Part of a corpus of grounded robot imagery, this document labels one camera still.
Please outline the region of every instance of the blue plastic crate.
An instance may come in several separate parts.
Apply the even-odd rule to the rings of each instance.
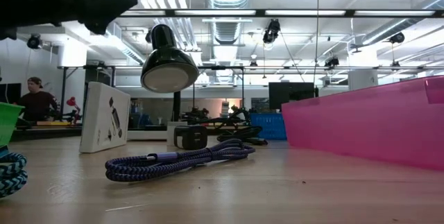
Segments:
[[[251,114],[251,125],[261,126],[259,137],[268,140],[287,140],[284,118],[280,113]]]

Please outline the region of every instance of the desk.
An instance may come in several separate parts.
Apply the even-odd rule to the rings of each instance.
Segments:
[[[130,141],[80,155],[70,137],[10,144],[28,157],[28,184],[0,200],[2,223],[442,223],[444,173],[313,150],[285,142],[247,160],[213,163],[143,183],[105,178],[113,157],[166,150]]]

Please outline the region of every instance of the pink plastic bin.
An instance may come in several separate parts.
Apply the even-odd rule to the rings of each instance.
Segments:
[[[444,76],[282,105],[288,142],[444,170]]]

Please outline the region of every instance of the braided cable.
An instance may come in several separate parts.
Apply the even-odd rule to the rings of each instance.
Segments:
[[[105,163],[106,177],[115,182],[139,182],[212,161],[240,160],[254,153],[239,139],[223,141],[211,148],[184,153],[158,153],[148,156],[122,157]]]
[[[19,191],[28,180],[28,174],[22,170],[27,163],[24,155],[9,153],[0,157],[0,163],[9,162],[9,165],[0,165],[0,198]]]

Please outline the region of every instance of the lamp shade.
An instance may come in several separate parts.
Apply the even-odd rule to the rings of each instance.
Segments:
[[[176,48],[173,31],[164,24],[151,30],[153,52],[142,68],[140,82],[152,92],[179,92],[196,82],[199,70],[193,59]]]

